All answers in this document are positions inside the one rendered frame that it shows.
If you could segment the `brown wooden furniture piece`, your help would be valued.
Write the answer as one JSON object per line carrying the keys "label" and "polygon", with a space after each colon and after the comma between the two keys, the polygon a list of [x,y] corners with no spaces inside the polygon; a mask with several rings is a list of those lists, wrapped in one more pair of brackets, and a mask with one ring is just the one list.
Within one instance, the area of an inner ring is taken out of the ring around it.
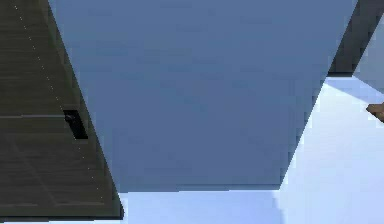
{"label": "brown wooden furniture piece", "polygon": [[384,123],[384,103],[381,104],[369,104],[366,110],[374,117]]}

